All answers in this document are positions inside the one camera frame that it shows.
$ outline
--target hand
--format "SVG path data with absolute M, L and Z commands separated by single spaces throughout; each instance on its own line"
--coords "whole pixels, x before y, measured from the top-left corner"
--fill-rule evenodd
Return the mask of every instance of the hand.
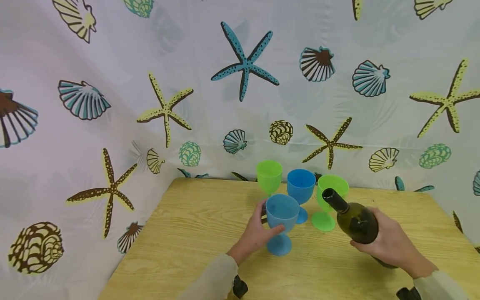
M 228 255 L 233 257 L 238 266 L 240 266 L 250 255 L 266 245 L 272 237 L 285 230 L 283 225 L 278 225 L 271 229 L 265 229 L 263 227 L 262 224 L 266 222 L 266 218 L 262 219 L 262 217 L 266 215 L 266 201 L 267 199 L 264 199 L 257 204 L 241 238 L 227 252 Z
M 378 208 L 367 208 L 378 221 L 378 236 L 370 244 L 360 244 L 351 240 L 350 245 L 384 263 L 402 268 L 414 279 L 428 277 L 438 270 L 417 250 L 397 221 L 389 218 Z

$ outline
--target blue wine glass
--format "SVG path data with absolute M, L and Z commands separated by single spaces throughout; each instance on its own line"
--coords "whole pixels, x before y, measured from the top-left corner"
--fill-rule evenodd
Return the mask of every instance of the blue wine glass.
M 313 194 L 315 188 L 315 175 L 305 169 L 295 169 L 287 175 L 287 193 L 293 199 L 297 200 L 299 205 L 306 203 Z M 297 224 L 303 224 L 308 219 L 308 213 L 305 208 L 300 207 Z
M 299 215 L 300 206 L 297 200 L 284 194 L 275 194 L 265 204 L 267 223 L 270 228 L 283 224 L 285 230 L 271 238 L 267 243 L 268 251 L 276 256 L 286 255 L 292 250 L 292 241 L 287 236 Z

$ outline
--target green wine glass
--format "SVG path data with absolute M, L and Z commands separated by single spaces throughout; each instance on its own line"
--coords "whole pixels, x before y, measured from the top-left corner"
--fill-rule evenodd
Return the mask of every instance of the green wine glass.
M 312 216 L 312 223 L 320 231 L 332 231 L 335 228 L 335 219 L 328 213 L 333 211 L 333 208 L 325 202 L 322 193 L 326 189 L 334 189 L 343 199 L 346 198 L 350 187 L 345 179 L 337 175 L 323 175 L 317 182 L 317 203 L 322 211 L 316 212 Z
M 274 160 L 264 160 L 257 165 L 257 179 L 262 191 L 268 197 L 275 193 L 282 183 L 282 165 Z

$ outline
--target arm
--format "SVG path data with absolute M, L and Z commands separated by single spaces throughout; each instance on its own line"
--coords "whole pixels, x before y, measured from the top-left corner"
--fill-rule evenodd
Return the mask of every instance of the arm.
M 224 300 L 232 288 L 238 267 L 253 253 L 263 247 L 273 236 L 285 230 L 283 225 L 265 230 L 264 205 L 266 199 L 257 204 L 242 237 L 227 252 L 216 257 L 200 278 L 190 285 L 177 300 Z
M 407 272 L 422 300 L 468 300 L 463 289 L 449 275 L 423 256 L 398 222 L 370 208 L 378 221 L 378 236 L 370 244 L 350 241 L 357 250 Z

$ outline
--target table surface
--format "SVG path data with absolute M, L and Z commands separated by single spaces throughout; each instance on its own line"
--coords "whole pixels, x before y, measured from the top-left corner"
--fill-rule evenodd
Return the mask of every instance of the table surface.
M 286 185 L 278 192 L 286 193 Z M 256 182 L 174 180 L 99 299 L 175 299 L 237 241 L 263 196 Z M 309 216 L 320 209 L 313 198 L 303 205 Z M 480 299 L 480 255 L 430 195 L 352 188 L 347 199 L 396 219 L 426 257 Z M 264 247 L 240 267 L 249 287 L 242 300 L 385 300 L 413 286 L 402 270 L 385 269 L 351 247 L 338 226 L 324 233 L 309 219 L 289 236 L 288 255 L 276 257 Z

